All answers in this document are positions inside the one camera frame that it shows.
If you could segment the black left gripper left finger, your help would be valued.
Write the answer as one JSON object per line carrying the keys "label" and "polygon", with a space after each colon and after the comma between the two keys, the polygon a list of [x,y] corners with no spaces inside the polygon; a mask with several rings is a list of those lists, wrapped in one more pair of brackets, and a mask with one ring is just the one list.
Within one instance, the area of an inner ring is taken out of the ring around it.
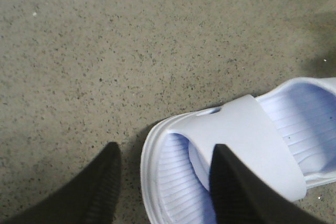
{"label": "black left gripper left finger", "polygon": [[121,185],[121,151],[116,142],[70,182],[5,223],[112,223]]}

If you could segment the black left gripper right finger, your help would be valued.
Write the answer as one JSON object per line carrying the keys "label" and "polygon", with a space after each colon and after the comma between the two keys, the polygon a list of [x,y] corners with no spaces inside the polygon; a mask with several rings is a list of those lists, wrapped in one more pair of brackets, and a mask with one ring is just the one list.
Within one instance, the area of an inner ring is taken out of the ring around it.
{"label": "black left gripper right finger", "polygon": [[217,144],[209,175],[217,223],[322,223],[259,179],[224,144]]}

